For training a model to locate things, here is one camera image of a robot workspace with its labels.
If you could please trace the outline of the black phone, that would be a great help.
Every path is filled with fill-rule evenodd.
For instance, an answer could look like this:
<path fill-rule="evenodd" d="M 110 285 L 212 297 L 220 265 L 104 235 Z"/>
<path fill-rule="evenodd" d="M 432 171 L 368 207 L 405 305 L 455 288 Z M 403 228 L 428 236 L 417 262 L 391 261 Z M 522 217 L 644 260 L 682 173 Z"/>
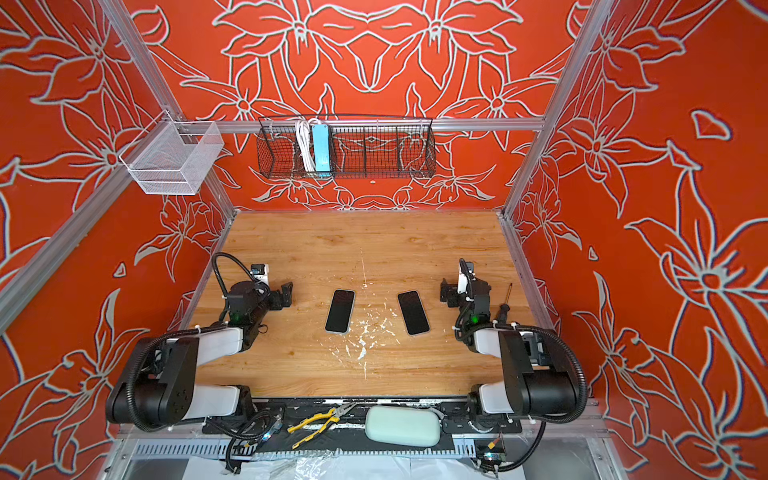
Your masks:
<path fill-rule="evenodd" d="M 417 291 L 400 293 L 398 303 L 409 335 L 421 335 L 430 331 L 426 312 Z"/>
<path fill-rule="evenodd" d="M 324 327 L 326 332 L 343 335 L 349 331 L 355 297 L 351 290 L 334 291 Z"/>

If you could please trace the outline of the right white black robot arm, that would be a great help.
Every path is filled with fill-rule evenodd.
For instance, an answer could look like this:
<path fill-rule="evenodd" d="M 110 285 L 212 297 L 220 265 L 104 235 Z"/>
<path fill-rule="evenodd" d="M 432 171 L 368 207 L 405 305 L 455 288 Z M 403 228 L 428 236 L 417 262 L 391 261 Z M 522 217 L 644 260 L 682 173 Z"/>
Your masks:
<path fill-rule="evenodd" d="M 506 304 L 492 315 L 491 290 L 465 259 L 459 260 L 457 281 L 440 285 L 440 301 L 458 310 L 455 339 L 468 350 L 501 362 L 500 381 L 472 388 L 468 414 L 555 424 L 578 419 L 587 406 L 588 388 L 575 353 L 552 329 L 509 321 Z"/>

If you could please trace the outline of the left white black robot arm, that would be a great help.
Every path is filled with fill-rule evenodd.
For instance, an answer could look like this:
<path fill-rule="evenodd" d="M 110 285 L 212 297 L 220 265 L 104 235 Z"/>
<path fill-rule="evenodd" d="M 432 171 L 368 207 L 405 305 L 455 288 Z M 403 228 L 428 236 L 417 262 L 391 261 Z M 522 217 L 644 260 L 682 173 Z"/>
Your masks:
<path fill-rule="evenodd" d="M 218 319 L 139 340 L 107 398 L 109 423 L 157 432 L 200 421 L 244 439 L 255 422 L 270 418 L 257 411 L 249 387 L 199 384 L 198 368 L 249 350 L 267 331 L 266 315 L 292 306 L 294 285 L 273 289 L 267 264 L 246 266 L 226 252 L 213 254 L 210 265 L 224 300 Z"/>

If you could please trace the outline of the black phone on table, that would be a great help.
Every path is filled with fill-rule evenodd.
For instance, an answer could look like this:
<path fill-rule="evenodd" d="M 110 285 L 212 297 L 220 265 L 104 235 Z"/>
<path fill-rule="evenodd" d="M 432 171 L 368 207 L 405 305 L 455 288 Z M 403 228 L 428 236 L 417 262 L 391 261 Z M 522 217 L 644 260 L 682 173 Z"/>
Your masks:
<path fill-rule="evenodd" d="M 355 297 L 351 290 L 334 291 L 324 327 L 326 332 L 343 335 L 349 331 Z"/>

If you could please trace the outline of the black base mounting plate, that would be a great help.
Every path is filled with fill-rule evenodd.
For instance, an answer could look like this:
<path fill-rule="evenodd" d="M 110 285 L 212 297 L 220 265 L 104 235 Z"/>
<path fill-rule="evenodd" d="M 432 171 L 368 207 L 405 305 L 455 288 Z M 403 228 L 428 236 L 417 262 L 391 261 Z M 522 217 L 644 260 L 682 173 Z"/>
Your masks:
<path fill-rule="evenodd" d="M 322 425 L 310 424 L 293 434 L 288 429 L 302 420 L 344 403 L 357 406 L 337 424 L 316 439 L 292 450 L 292 445 Z M 404 454 L 473 457 L 476 443 L 498 437 L 512 437 L 522 432 L 521 422 L 509 414 L 485 415 L 474 413 L 466 396 L 438 397 L 306 397 L 255 398 L 252 405 L 265 417 L 252 428 L 262 432 L 259 440 L 238 440 L 234 448 L 236 457 L 258 454 L 300 454 L 303 452 L 333 452 L 340 454 Z M 441 421 L 442 434 L 433 447 L 419 448 L 371 441 L 365 434 L 367 412 L 375 406 L 409 407 L 434 412 Z"/>

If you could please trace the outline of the pale green pouch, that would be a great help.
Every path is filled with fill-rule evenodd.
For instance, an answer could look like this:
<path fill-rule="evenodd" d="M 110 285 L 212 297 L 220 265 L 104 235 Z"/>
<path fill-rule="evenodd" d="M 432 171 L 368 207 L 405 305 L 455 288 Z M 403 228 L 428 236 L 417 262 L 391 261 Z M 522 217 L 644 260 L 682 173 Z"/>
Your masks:
<path fill-rule="evenodd" d="M 439 417 L 429 410 L 375 406 L 367 412 L 365 434 L 379 443 L 426 448 L 439 443 L 442 428 Z"/>

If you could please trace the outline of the light blue box in basket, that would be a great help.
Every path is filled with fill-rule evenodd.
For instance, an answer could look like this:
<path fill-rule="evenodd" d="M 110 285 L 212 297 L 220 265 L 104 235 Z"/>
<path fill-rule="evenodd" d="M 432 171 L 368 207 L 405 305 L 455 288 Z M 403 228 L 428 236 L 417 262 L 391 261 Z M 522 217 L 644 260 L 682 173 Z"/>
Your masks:
<path fill-rule="evenodd" d="M 322 123 L 313 125 L 312 137 L 315 155 L 315 171 L 319 176 L 329 176 L 331 174 L 331 159 L 328 126 Z"/>

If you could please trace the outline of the black handled screwdriver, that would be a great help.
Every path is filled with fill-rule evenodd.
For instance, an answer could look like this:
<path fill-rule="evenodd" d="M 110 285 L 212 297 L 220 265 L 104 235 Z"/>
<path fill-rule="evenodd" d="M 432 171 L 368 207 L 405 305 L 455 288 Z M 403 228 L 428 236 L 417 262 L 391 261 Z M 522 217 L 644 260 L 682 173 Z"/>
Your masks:
<path fill-rule="evenodd" d="M 498 310 L 498 313 L 497 313 L 497 317 L 496 317 L 496 321 L 498 323 L 506 324 L 507 321 L 508 321 L 508 315 L 509 315 L 509 312 L 510 312 L 509 300 L 510 300 L 510 297 L 511 297 L 511 293 L 512 293 L 513 287 L 514 287 L 514 283 L 513 282 L 510 282 L 508 284 L 508 286 L 507 286 L 507 290 L 506 290 L 504 301 L 500 304 L 499 310 Z"/>

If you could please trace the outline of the yellow handled pliers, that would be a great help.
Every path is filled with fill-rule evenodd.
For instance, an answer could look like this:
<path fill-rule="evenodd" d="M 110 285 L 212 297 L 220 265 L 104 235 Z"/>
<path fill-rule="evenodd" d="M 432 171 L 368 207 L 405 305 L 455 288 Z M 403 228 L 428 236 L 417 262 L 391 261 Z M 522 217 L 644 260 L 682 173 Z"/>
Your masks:
<path fill-rule="evenodd" d="M 312 417 L 308 417 L 304 420 L 302 420 L 297 425 L 294 425 L 288 429 L 288 432 L 290 434 L 295 433 L 296 431 L 299 431 L 301 429 L 304 429 L 310 424 L 314 424 L 317 422 L 321 422 L 322 425 L 318 427 L 315 431 L 313 431 L 311 434 L 307 435 L 306 437 L 302 438 L 301 440 L 298 440 L 295 442 L 291 449 L 296 450 L 300 446 L 302 446 L 305 443 L 308 443 L 312 441 L 315 437 L 321 435 L 324 433 L 327 429 L 330 428 L 331 425 L 337 424 L 346 414 L 348 414 L 351 410 L 353 410 L 357 406 L 356 402 L 352 403 L 344 403 L 337 407 L 331 408 L 329 411 L 325 413 L 318 413 L 313 415 Z"/>

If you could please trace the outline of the clear plastic wall bin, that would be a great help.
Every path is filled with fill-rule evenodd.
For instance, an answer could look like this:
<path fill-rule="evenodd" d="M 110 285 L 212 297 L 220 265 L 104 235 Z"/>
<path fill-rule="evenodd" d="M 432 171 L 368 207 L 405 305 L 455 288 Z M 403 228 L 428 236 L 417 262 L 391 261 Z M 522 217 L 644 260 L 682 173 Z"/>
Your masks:
<path fill-rule="evenodd" d="M 162 121 L 119 156 L 129 175 L 148 195 L 194 195 L 224 147 L 214 122 L 195 122 L 191 133 Z"/>

